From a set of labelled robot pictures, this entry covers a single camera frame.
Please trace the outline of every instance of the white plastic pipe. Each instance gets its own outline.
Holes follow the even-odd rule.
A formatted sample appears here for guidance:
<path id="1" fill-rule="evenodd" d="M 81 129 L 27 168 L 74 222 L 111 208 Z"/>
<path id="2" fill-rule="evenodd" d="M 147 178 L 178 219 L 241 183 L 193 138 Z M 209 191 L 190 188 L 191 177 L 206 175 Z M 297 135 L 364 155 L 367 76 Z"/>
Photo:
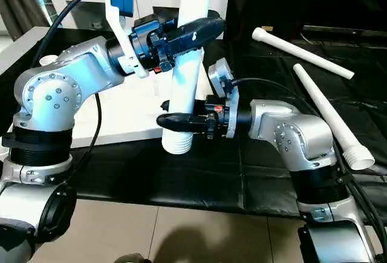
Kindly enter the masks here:
<path id="1" fill-rule="evenodd" d="M 309 93 L 313 102 L 316 104 L 324 120 L 328 123 L 334 136 L 339 141 L 344 153 L 343 156 L 350 168 L 353 170 L 362 170 L 369 168 L 375 163 L 375 158 L 370 151 L 360 144 L 358 139 L 345 124 L 340 115 L 333 108 L 328 99 L 320 91 L 304 68 L 297 63 L 293 67 L 298 78 Z"/>
<path id="2" fill-rule="evenodd" d="M 178 26 L 198 18 L 207 17 L 209 0 L 180 0 Z M 169 100 L 169 112 L 192 113 L 195 92 L 201 64 L 201 51 L 191 51 L 176 58 L 172 77 L 172 90 Z M 183 154 L 189 151 L 193 134 L 163 129 L 161 140 L 169 153 Z"/>
<path id="3" fill-rule="evenodd" d="M 329 60 L 323 59 L 320 56 L 317 56 L 307 50 L 291 44 L 281 38 L 278 38 L 270 33 L 267 33 L 264 29 L 258 27 L 253 32 L 253 39 L 256 41 L 262 41 L 266 44 L 269 44 L 273 47 L 276 47 L 280 50 L 286 51 L 300 59 L 306 60 L 307 62 L 313 63 L 318 67 L 324 68 L 327 71 L 338 74 L 348 80 L 352 79 L 354 72 L 347 70 L 335 63 L 330 62 Z"/>

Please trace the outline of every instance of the curtain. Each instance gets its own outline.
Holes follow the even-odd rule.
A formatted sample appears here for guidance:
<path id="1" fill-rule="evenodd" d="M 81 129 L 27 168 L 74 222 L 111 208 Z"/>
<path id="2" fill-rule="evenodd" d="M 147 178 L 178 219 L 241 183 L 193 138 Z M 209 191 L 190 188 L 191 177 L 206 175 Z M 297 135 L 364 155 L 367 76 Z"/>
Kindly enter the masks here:
<path id="1" fill-rule="evenodd" d="M 36 0 L 0 0 L 0 14 L 13 40 L 34 26 L 49 26 Z"/>

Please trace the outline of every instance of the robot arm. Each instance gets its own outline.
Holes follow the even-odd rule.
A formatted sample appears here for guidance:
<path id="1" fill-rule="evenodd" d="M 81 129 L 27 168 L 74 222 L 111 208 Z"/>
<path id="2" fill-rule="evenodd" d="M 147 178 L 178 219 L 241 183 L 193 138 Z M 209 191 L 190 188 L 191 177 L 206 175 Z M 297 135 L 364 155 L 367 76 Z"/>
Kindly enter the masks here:
<path id="1" fill-rule="evenodd" d="M 129 40 L 143 68 L 171 70 L 176 56 L 199 50 L 224 28 L 218 18 L 198 19 L 181 28 L 176 24 L 160 24 L 155 15 L 135 22 Z M 97 37 L 16 80 L 21 109 L 13 117 L 13 131 L 2 138 L 10 155 L 0 179 L 0 262 L 27 262 L 40 245 L 69 227 L 76 193 L 65 179 L 71 171 L 74 115 L 89 96 L 135 73 L 136 64 L 122 68 L 123 56 L 116 38 Z"/>
<path id="2" fill-rule="evenodd" d="M 244 126 L 251 139 L 269 142 L 288 169 L 297 196 L 299 229 L 305 262 L 376 262 L 354 198 L 345 186 L 346 176 L 336 165 L 333 135 L 321 118 L 300 113 L 275 100 L 252 100 L 250 109 L 238 104 L 238 88 L 225 59 L 209 69 L 219 98 L 197 101 L 193 114 L 159 116 L 160 126 L 173 131 L 202 132 L 207 138 L 232 138 Z"/>

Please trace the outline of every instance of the black cable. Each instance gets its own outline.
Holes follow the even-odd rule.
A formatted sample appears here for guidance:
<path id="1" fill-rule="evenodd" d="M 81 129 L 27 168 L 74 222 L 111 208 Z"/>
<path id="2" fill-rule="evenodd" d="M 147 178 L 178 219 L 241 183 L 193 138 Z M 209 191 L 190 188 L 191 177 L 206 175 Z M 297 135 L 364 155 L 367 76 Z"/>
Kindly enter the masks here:
<path id="1" fill-rule="evenodd" d="M 295 99 L 300 100 L 300 102 L 303 103 L 303 105 L 306 107 L 307 110 L 311 111 L 312 114 L 320 117 L 320 114 L 307 101 L 305 101 L 305 99 L 303 97 L 295 94 L 293 91 L 288 89 L 286 86 L 281 85 L 278 82 L 274 82 L 273 80 L 262 79 L 260 77 L 245 77 L 242 79 L 234 79 L 231 81 L 231 84 L 232 84 L 232 86 L 237 86 L 240 83 L 244 83 L 244 82 L 259 82 L 259 83 L 265 83 L 268 85 L 275 86 L 276 88 L 283 90 L 284 92 L 286 92 L 290 96 L 294 97 Z"/>
<path id="2" fill-rule="evenodd" d="M 38 61 L 42 57 L 43 52 L 46 50 L 47 45 L 50 43 L 54 33 L 56 32 L 58 26 L 62 23 L 63 19 L 67 16 L 67 14 L 82 0 L 72 0 L 67 6 L 63 9 L 63 11 L 58 15 L 50 29 L 47 31 L 37 52 L 34 56 L 34 59 L 31 63 L 31 68 L 38 66 Z"/>
<path id="3" fill-rule="evenodd" d="M 96 128 L 96 131 L 94 133 L 94 136 L 93 136 L 93 139 L 91 140 L 91 143 L 89 145 L 89 148 L 87 149 L 87 151 L 85 151 L 77 166 L 74 166 L 73 168 L 73 171 L 72 173 L 70 174 L 70 176 L 66 179 L 67 182 L 70 182 L 70 180 L 73 178 L 73 176 L 80 170 L 82 169 L 88 162 L 89 162 L 89 158 L 90 158 L 90 154 L 91 154 L 91 151 L 97 141 L 97 137 L 98 137 L 98 134 L 99 134 L 99 131 L 101 129 L 101 124 L 102 124 L 102 108 L 101 108 L 101 101 L 99 99 L 99 95 L 98 94 L 95 94 L 96 96 L 96 102 L 97 102 L 97 109 L 98 109 L 98 122 L 97 122 L 97 128 Z"/>
<path id="4" fill-rule="evenodd" d="M 55 19 L 54 23 L 52 24 L 52 26 L 50 27 L 50 29 L 47 31 L 46 35 L 44 36 L 43 40 L 41 41 L 41 44 L 39 46 L 39 48 L 37 49 L 37 52 L 34 56 L 34 59 L 31 63 L 31 68 L 35 67 L 39 61 L 39 59 L 42 57 L 43 55 L 43 52 L 46 50 L 47 48 L 47 45 L 50 43 L 50 41 L 52 40 L 52 37 L 54 36 L 58 26 L 60 23 L 62 23 L 63 19 L 67 16 L 67 14 L 80 2 L 81 0 L 72 0 L 64 9 L 63 11 L 58 15 L 58 17 Z M 81 159 L 79 160 L 77 166 L 74 167 L 73 169 L 73 172 L 70 174 L 70 176 L 67 178 L 67 181 L 69 181 L 73 176 L 74 174 L 82 168 L 83 165 L 86 165 L 88 160 L 89 160 L 89 156 L 90 156 L 90 153 L 96 143 L 96 140 L 97 140 L 97 137 L 99 135 L 99 131 L 100 131 L 100 128 L 101 128 L 101 124 L 102 124 L 102 107 L 101 107 L 101 101 L 99 99 L 99 95 L 98 94 L 95 94 L 95 97 L 96 97 L 96 102 L 97 102 L 97 109 L 98 109 L 98 122 L 97 122 L 97 129 L 94 133 L 94 136 L 93 136 L 93 139 L 91 140 L 91 143 L 90 143 L 90 146 L 88 148 L 88 150 L 83 153 Z"/>
<path id="5" fill-rule="evenodd" d="M 242 78 L 242 79 L 234 79 L 231 81 L 231 84 L 233 86 L 239 85 L 243 82 L 260 82 L 260 83 L 266 83 L 268 85 L 275 86 L 276 88 L 279 88 L 283 90 L 284 92 L 290 94 L 294 98 L 298 99 L 300 102 L 303 103 L 303 105 L 310 111 L 311 114 L 314 114 L 318 117 L 321 117 L 320 113 L 311 106 L 306 100 L 304 100 L 301 96 L 293 93 L 290 89 L 286 88 L 285 86 L 281 85 L 280 83 L 274 82 L 272 80 L 262 79 L 258 77 L 248 77 L 248 78 Z M 351 177 L 351 181 L 348 184 L 348 188 L 353 195 L 356 202 L 359 204 L 361 209 L 363 210 L 365 216 L 367 217 L 369 223 L 374 228 L 377 237 L 379 238 L 379 241 L 383 248 L 383 257 L 385 259 L 385 262 L 387 262 L 387 232 L 383 225 L 383 221 L 380 218 L 379 214 L 377 213 L 376 208 L 372 204 L 372 202 L 369 200 L 367 194 L 359 184 L 359 182 L 354 178 L 350 167 L 347 165 L 346 162 L 344 162 L 342 158 L 342 151 L 340 151 L 336 140 L 333 141 L 333 148 L 335 153 L 337 154 L 337 162 L 342 170 L 342 172 L 348 174 Z"/>

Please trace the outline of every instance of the floor tile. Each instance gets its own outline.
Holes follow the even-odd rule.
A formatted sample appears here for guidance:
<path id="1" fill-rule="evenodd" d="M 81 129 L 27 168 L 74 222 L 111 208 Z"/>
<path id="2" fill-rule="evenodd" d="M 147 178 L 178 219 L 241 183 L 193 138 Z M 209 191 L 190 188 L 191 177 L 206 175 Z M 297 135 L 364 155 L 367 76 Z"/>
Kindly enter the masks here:
<path id="1" fill-rule="evenodd" d="M 268 219 L 274 263 L 303 262 L 297 230 L 304 224 L 298 219 Z"/>
<path id="2" fill-rule="evenodd" d="M 375 233 L 374 228 L 371 226 L 365 226 L 368 236 L 371 239 L 372 246 L 374 246 L 374 250 L 376 254 L 381 254 L 383 252 L 382 245 L 379 242 L 379 239 Z"/>
<path id="3" fill-rule="evenodd" d="M 44 244 L 33 263 L 113 263 L 141 253 L 147 257 L 158 207 L 78 200 L 68 231 Z"/>
<path id="4" fill-rule="evenodd" d="M 160 207 L 153 263 L 272 263 L 267 218 Z"/>

